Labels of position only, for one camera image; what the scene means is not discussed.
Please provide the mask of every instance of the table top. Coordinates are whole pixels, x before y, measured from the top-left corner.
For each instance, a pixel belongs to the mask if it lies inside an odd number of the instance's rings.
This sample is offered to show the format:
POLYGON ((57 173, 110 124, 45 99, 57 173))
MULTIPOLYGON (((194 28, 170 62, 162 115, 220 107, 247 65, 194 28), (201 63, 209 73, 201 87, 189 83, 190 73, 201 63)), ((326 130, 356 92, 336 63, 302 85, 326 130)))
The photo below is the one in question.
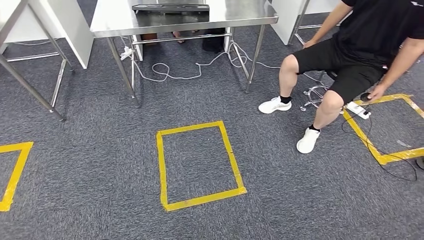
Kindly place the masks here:
POLYGON ((28 0, 0 0, 0 46, 5 42, 28 0))
POLYGON ((278 15, 269 0, 98 0, 91 22, 96 38, 172 31, 275 24, 278 15), (209 16, 142 12, 138 4, 207 4, 209 16))

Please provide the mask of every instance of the white sneaker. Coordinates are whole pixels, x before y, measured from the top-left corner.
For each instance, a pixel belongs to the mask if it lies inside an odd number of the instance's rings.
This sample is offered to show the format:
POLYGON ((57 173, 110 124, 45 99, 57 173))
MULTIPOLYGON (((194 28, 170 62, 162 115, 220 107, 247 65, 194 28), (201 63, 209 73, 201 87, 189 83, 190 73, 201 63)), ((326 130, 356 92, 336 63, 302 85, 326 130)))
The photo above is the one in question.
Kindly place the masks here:
POLYGON ((287 104, 281 102, 281 98, 274 97, 271 101, 266 101, 259 105, 258 109, 264 114, 271 114, 275 110, 287 111, 292 107, 292 102, 289 101, 287 104))
POLYGON ((297 150, 302 154, 308 154, 314 150, 320 132, 317 130, 306 128, 305 135, 297 142, 297 150))

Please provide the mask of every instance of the black shorts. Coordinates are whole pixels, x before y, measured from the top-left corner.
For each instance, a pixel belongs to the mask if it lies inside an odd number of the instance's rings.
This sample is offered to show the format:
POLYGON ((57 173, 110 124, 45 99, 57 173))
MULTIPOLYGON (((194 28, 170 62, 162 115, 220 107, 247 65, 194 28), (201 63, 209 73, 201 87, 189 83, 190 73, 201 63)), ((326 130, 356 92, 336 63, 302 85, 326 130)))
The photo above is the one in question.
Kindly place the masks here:
POLYGON ((337 78, 330 90, 341 96, 344 104, 376 84, 386 73, 384 68, 361 62, 342 53, 333 39, 319 42, 293 53, 299 64, 299 75, 308 71, 333 70, 337 78))

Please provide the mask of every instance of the yellow tape square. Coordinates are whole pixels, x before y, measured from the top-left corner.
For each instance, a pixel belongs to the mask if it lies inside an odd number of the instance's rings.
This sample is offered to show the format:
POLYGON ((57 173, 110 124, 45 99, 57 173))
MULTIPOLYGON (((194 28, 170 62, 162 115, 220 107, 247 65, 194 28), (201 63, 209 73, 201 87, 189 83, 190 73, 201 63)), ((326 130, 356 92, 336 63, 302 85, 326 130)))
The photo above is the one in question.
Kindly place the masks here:
MULTIPOLYGON (((423 110, 421 110, 418 105, 416 105, 412 100, 411 100, 412 95, 406 95, 406 94, 394 94, 394 95, 387 95, 387 96, 383 96, 382 98, 380 98, 379 100, 370 103, 370 104, 378 104, 378 103, 384 103, 384 102, 389 102, 389 101, 393 101, 396 99, 403 99, 405 100, 405 102, 410 105, 422 118, 424 118, 424 112, 423 110)), ((355 101, 356 104, 360 105, 363 102, 361 100, 355 101)), ((343 117, 347 120, 347 122, 349 123, 349 125, 353 128, 353 130, 355 131, 355 133, 358 135, 358 137, 361 138, 363 144, 365 144, 365 146, 368 145, 369 150, 371 152, 371 154, 375 157, 375 159, 377 159, 377 161, 382 164, 382 165, 386 165, 390 162, 394 162, 394 161, 400 161, 401 159, 412 159, 412 158, 417 158, 417 157, 422 157, 424 156, 424 147, 419 147, 419 148, 415 148, 415 149, 409 149, 409 150, 405 150, 405 151, 399 151, 399 152, 394 152, 394 153, 389 153, 389 154, 380 154, 380 152, 376 149, 376 147, 370 142, 370 140, 368 139, 368 137, 365 135, 365 133, 361 130, 361 128, 359 127, 359 125, 355 122, 354 118, 351 117, 351 115, 348 113, 347 110, 343 111, 343 117)))
POLYGON ((228 139, 227 131, 224 126, 223 121, 215 121, 209 123, 202 123, 191 126, 183 126, 172 129, 160 130, 156 133, 156 143, 157 143, 157 154, 159 159, 159 172, 160 172, 160 202, 166 211, 174 211, 178 209, 183 209, 195 205, 205 204, 208 202, 226 199, 230 197, 234 197, 237 195, 247 193, 245 186, 243 185, 242 176, 240 175, 239 167, 237 166, 236 158, 233 154, 233 149, 230 145, 230 140, 228 139), (209 194, 205 196, 195 197, 192 199, 178 201, 174 203, 168 203, 168 192, 167 192, 167 169, 165 166, 165 155, 164 155, 164 142, 162 136, 177 134, 187 131, 199 130, 204 128, 212 128, 219 127, 219 130, 222 135, 222 140, 225 145, 225 149, 228 153, 229 162, 231 164, 232 172, 235 177, 235 181, 237 183, 236 189, 231 189, 227 191, 222 191, 214 194, 209 194))
POLYGON ((0 146, 0 154, 20 151, 9 182, 7 183, 7 188, 4 192, 3 199, 0 201, 0 212, 7 212, 11 209, 13 196, 15 195, 15 189, 18 185, 19 178, 21 177, 22 170, 24 170, 25 162, 27 161, 28 154, 30 153, 32 146, 32 141, 0 146))

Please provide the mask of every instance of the man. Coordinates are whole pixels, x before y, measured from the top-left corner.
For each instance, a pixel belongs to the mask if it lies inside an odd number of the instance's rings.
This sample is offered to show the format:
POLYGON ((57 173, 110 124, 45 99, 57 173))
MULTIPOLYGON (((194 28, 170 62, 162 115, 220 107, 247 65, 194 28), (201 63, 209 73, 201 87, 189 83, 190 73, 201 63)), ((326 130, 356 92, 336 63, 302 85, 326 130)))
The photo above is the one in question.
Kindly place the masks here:
POLYGON ((337 118, 345 104, 380 79, 368 98, 381 98, 423 53, 424 0, 341 0, 303 50, 284 59, 280 96, 262 103, 259 110, 264 114, 289 110, 297 75, 337 70, 337 79, 323 96, 313 124, 297 142, 299 152, 310 153, 321 129, 337 118), (351 11, 332 39, 318 43, 351 11))

